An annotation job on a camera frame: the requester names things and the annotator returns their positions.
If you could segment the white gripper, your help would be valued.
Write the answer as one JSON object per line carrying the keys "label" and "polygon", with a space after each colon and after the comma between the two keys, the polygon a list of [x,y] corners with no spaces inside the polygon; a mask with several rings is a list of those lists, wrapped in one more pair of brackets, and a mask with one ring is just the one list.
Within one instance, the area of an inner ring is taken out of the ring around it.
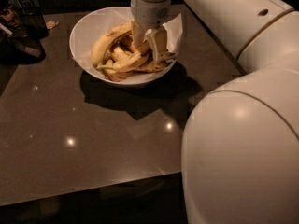
{"label": "white gripper", "polygon": [[[131,22],[134,46],[138,49],[145,41],[145,33],[149,28],[161,26],[168,17],[171,0],[131,0]],[[152,58],[156,63],[164,59],[167,51],[167,31],[163,28],[152,29],[146,35],[152,50]]]}

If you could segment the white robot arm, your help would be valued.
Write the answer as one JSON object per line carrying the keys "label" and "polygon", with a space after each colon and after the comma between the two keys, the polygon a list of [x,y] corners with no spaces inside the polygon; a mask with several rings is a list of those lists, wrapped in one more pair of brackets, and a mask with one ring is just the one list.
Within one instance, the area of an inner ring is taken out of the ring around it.
{"label": "white robot arm", "polygon": [[[157,24],[168,0],[131,0]],[[184,0],[246,75],[204,97],[183,134],[189,224],[299,224],[296,10],[281,0]]]}

